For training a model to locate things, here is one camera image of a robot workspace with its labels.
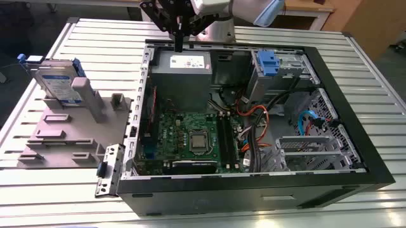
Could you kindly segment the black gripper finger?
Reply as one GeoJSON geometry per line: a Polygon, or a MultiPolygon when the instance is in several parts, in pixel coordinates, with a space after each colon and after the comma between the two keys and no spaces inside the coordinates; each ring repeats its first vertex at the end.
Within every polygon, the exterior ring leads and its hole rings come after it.
{"type": "Polygon", "coordinates": [[[143,0],[140,2],[143,12],[157,28],[168,33],[169,38],[175,42],[175,52],[179,52],[179,29],[175,6],[173,0],[143,0]]]}
{"type": "Polygon", "coordinates": [[[207,27],[207,16],[192,18],[177,17],[177,51],[183,51],[183,42],[189,40],[191,35],[197,35],[207,27]]]}

